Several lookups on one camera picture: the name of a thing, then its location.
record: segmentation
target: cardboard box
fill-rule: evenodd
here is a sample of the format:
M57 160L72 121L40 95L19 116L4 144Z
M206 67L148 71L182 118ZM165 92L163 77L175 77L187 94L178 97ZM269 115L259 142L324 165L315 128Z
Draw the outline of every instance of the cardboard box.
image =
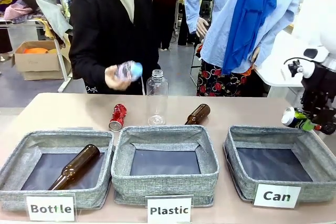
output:
M55 49L53 40L26 41L15 51L12 65L23 74L25 80L62 79L63 74L57 54L24 54L25 49L45 48ZM63 56L67 74L71 71L70 61Z

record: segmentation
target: bottle cap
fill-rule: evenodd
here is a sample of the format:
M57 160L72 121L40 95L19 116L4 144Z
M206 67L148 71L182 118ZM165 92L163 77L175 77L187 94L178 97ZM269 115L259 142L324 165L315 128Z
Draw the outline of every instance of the bottle cap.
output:
M142 65L141 63L135 62L131 66L131 74L133 79L138 79L142 76Z

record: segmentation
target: orange object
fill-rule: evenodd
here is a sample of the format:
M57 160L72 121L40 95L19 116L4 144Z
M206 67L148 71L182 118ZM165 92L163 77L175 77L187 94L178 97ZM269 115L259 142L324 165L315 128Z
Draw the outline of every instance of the orange object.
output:
M249 76L252 73L252 69L254 68L254 65L252 65L245 73L242 73L243 76Z
M23 51L24 54L46 54L48 49L45 48L29 48Z

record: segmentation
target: light blue shirt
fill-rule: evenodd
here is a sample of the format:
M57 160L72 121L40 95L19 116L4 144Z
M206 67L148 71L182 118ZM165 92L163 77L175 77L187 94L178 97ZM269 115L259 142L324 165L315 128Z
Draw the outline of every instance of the light blue shirt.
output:
M206 33L201 50L201 57L205 62L220 68L223 66L236 3L237 0L214 0L212 23ZM298 6L299 0L277 0L277 8L266 18L257 35L254 46L254 49L260 46L260 53L255 62L257 67L270 55L276 35L293 22ZM199 11L200 0L185 0L185 12L190 33L196 31ZM246 72L252 65L251 54L232 72Z

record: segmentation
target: blue scarf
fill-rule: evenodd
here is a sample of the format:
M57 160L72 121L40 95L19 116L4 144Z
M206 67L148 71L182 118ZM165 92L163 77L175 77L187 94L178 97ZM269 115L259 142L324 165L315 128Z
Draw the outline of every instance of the blue scarf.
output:
M253 51L259 28L277 0L237 0L224 55L222 74L230 74Z

